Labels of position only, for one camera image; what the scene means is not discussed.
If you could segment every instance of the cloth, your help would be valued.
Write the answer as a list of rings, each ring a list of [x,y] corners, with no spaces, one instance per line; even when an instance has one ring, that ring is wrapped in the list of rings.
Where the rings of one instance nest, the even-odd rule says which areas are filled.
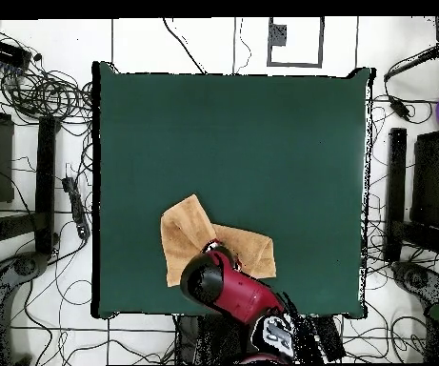
[[[186,265],[214,238],[238,255],[246,274],[255,278],[276,276],[271,238],[210,223],[195,194],[162,214],[160,231],[169,287],[180,284]]]

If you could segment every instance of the black cable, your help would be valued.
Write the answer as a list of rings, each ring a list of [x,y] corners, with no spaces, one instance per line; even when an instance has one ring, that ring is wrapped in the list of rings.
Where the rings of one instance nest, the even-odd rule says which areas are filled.
[[[53,341],[53,333],[51,332],[51,330],[48,329],[48,327],[44,326],[43,324],[41,324],[40,322],[36,321],[34,318],[32,318],[32,316],[30,315],[30,312],[28,312],[28,301],[30,300],[30,296],[32,293],[32,280],[30,281],[30,291],[28,293],[28,296],[26,297],[25,300],[25,304],[24,304],[24,308],[23,310],[26,313],[26,316],[36,325],[40,326],[42,329],[48,331],[48,333],[50,334],[50,340],[48,341],[45,349],[41,352],[40,356],[38,357],[38,359],[36,360],[36,363],[34,366],[38,366],[38,364],[40,363],[41,358],[43,357],[43,354],[45,353],[45,351],[49,348],[51,342]]]
[[[402,316],[396,318],[396,319],[391,323],[391,326],[390,326],[390,329],[389,329],[389,331],[390,331],[391,345],[392,345],[393,351],[395,352],[395,355],[397,356],[397,359],[400,361],[400,363],[405,363],[405,362],[404,362],[404,360],[400,357],[400,355],[398,354],[397,348],[398,348],[398,349],[402,349],[402,348],[398,347],[397,344],[395,343],[396,338],[394,337],[394,336],[395,336],[395,332],[394,332],[393,330],[394,330],[394,328],[395,328],[395,324],[397,324],[399,321],[404,320],[404,319],[410,319],[410,320],[416,321],[416,322],[418,322],[419,324],[422,324],[424,327],[426,327],[426,324],[425,324],[420,318],[414,317],[413,315],[402,315]],[[405,344],[405,350],[404,350],[404,351],[407,350],[407,346],[410,346],[413,350],[415,350],[415,351],[417,351],[419,354],[422,354],[422,355],[423,355],[423,354],[424,354],[424,351],[423,351],[423,350],[424,350],[424,346],[422,346],[422,342],[421,342],[420,338],[418,338],[417,335],[411,335],[411,336],[410,336],[410,340],[412,341],[412,343],[413,343],[414,345],[410,345],[410,344],[408,344],[406,341],[404,341],[404,340],[402,339],[402,341],[403,341],[404,344]],[[415,342],[414,342],[415,340],[417,340],[417,341],[421,344],[422,349],[417,348],[417,346],[416,346],[416,344],[415,344]]]
[[[242,17],[242,18],[241,18],[241,25],[240,25],[240,27],[239,27],[239,40],[243,43],[243,45],[244,45],[245,47],[248,48],[249,56],[248,56],[248,60],[246,61],[246,64],[243,65],[243,66],[241,66],[241,68],[239,68],[239,69],[237,70],[236,74],[238,74],[239,71],[240,71],[241,69],[245,68],[245,67],[248,65],[248,63],[249,63],[249,59],[251,58],[251,55],[252,55],[252,53],[251,53],[251,49],[249,48],[249,46],[246,44],[246,42],[243,40],[243,37],[242,37],[242,31],[243,31],[243,20],[244,20],[244,18]]]
[[[202,68],[197,64],[197,62],[195,61],[195,59],[192,57],[192,55],[190,54],[189,50],[187,49],[187,47],[184,45],[184,43],[182,42],[182,40],[175,34],[175,32],[173,32],[169,25],[167,24],[167,20],[165,19],[165,17],[163,18],[163,23],[165,24],[165,28],[167,29],[167,31],[169,33],[171,33],[171,35],[173,35],[173,37],[178,41],[178,43],[180,45],[182,45],[182,48],[185,50],[185,52],[187,53],[187,55],[189,56],[189,58],[191,59],[191,61],[193,62],[193,64],[197,67],[197,69],[202,73],[205,74],[207,73],[206,71],[202,70]]]

